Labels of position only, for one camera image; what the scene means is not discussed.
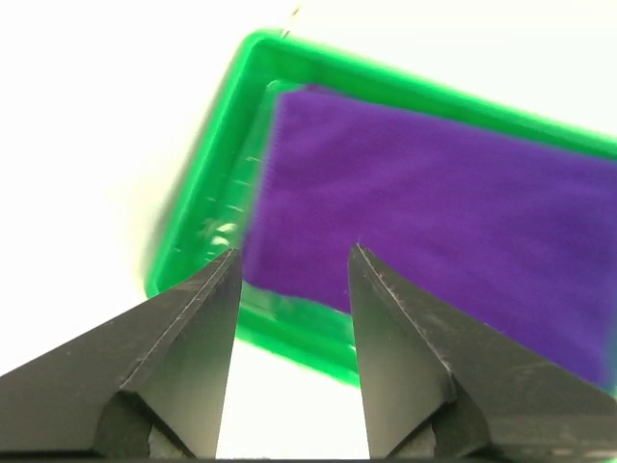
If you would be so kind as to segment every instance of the green container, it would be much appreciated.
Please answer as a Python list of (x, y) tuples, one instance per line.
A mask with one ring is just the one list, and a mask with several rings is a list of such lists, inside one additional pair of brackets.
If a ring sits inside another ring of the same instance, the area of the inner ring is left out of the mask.
[[(617, 158), (617, 142), (605, 136), (541, 121), (323, 45), (282, 38), (280, 31), (258, 31), (242, 43), (218, 95), (150, 268), (148, 297), (241, 245), (277, 96), (304, 84)], [(349, 315), (245, 284), (237, 336), (359, 384)]]

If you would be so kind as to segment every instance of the purple towel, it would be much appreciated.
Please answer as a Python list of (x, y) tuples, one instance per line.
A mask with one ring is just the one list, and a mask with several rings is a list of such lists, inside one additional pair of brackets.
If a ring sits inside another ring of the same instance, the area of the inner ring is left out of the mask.
[(356, 242), (564, 368), (609, 380), (617, 163), (340, 95), (284, 94), (245, 278), (349, 313)]

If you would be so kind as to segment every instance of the cloth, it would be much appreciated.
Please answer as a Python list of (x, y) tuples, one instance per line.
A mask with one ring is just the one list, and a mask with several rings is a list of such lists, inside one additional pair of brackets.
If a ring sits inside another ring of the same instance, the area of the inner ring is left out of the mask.
[(301, 90), (280, 98), (263, 169), (248, 283), (349, 313), (360, 242), (459, 310), (610, 381), (617, 163)]

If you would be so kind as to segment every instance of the green basket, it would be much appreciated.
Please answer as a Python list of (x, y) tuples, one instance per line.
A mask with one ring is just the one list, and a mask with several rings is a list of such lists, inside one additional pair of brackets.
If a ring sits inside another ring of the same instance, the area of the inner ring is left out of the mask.
[[(147, 295), (188, 278), (228, 247), (251, 217), (277, 96), (317, 84), (358, 99), (617, 158), (617, 142), (464, 95), (280, 31), (248, 36), (228, 70), (147, 277)], [(244, 285), (237, 336), (358, 385), (349, 315)]]

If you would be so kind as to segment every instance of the white surface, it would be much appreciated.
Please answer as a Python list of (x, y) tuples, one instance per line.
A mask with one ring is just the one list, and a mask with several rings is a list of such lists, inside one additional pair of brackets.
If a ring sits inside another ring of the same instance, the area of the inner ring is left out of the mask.
[[(0, 2), (0, 373), (144, 299), (233, 50), (294, 4)], [(313, 0), (293, 30), (617, 136), (615, 24), (612, 0)], [(367, 456), (360, 393), (237, 342), (219, 456)]]

